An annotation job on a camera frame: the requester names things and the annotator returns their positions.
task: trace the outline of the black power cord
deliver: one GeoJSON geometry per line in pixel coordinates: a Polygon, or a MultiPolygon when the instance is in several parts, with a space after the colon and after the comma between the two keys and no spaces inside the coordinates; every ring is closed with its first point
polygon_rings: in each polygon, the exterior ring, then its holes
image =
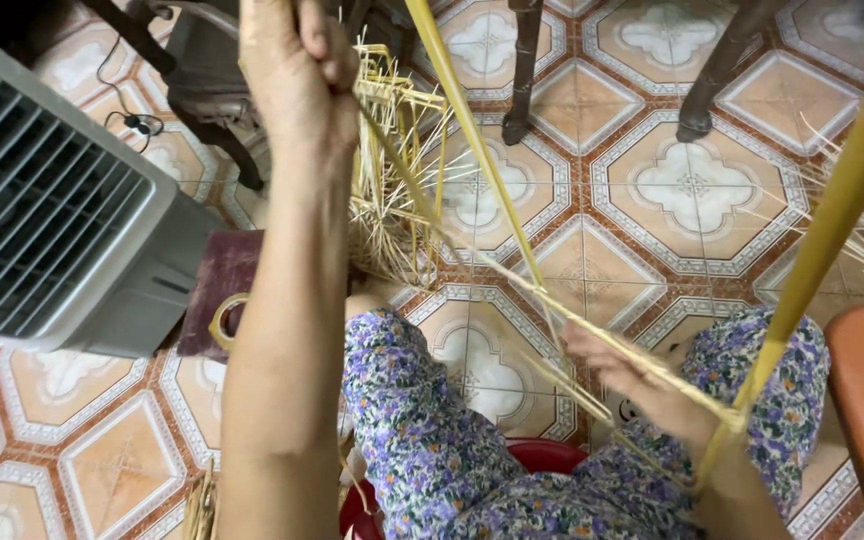
{"type": "Polygon", "coordinates": [[[138,151],[138,153],[141,154],[145,152],[146,148],[149,148],[149,141],[151,141],[153,137],[162,133],[162,130],[165,129],[165,122],[162,121],[162,118],[153,114],[143,114],[129,110],[129,107],[126,105],[126,100],[122,96],[122,90],[114,83],[102,78],[102,70],[105,69],[106,64],[108,64],[109,60],[112,59],[115,50],[118,49],[119,43],[121,42],[122,34],[116,35],[115,42],[112,43],[112,48],[109,49],[108,54],[105,55],[102,63],[100,63],[98,69],[95,70],[95,78],[99,80],[99,83],[102,83],[115,91],[115,96],[119,99],[119,105],[122,106],[122,110],[113,110],[110,112],[108,116],[105,117],[105,121],[102,122],[102,126],[108,129],[109,122],[113,117],[116,115],[122,117],[122,121],[125,123],[126,128],[138,131],[139,134],[145,136],[145,145],[143,145],[142,149],[138,151]]]}

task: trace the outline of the air cooler grille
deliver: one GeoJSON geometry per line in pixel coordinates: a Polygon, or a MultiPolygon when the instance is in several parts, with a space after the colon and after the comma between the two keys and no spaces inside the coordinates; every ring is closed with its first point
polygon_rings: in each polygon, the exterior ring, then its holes
{"type": "Polygon", "coordinates": [[[0,80],[0,336],[36,336],[151,189],[0,80]]]}

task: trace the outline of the floral dress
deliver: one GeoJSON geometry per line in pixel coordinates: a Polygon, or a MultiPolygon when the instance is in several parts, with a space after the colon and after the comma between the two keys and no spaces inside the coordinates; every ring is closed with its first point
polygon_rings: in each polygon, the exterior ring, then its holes
{"type": "MultiPolygon", "coordinates": [[[[762,347],[772,308],[720,320],[695,338],[682,376],[723,402],[762,347]]],[[[749,456],[788,519],[822,417],[829,352],[803,318],[752,408],[749,456]]],[[[342,390],[386,538],[701,538],[688,493],[628,448],[606,443],[571,474],[526,472],[498,428],[466,407],[417,327],[390,309],[345,323],[342,390]]],[[[622,427],[683,478],[685,449],[643,418],[622,427]]]]}

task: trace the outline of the person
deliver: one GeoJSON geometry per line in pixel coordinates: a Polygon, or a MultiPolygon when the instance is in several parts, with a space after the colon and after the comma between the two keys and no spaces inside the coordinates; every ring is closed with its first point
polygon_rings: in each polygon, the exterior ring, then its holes
{"type": "MultiPolygon", "coordinates": [[[[222,538],[334,538],[337,399],[354,416],[386,538],[789,538],[829,354],[803,319],[698,497],[606,443],[571,474],[528,473],[468,409],[426,339],[383,300],[346,299],[357,57],[317,0],[242,0],[240,54],[268,133],[269,226],[223,391],[222,538]]],[[[754,307],[683,343],[682,376],[728,402],[762,345],[754,307]]],[[[687,479],[717,422],[578,327],[571,355],[645,419],[623,427],[687,479]]]]}

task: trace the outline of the air cooler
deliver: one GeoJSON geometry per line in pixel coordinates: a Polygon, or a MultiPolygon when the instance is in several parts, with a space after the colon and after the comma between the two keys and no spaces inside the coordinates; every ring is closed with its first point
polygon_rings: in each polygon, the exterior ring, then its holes
{"type": "Polygon", "coordinates": [[[0,51],[0,346],[149,356],[224,228],[0,51]]]}

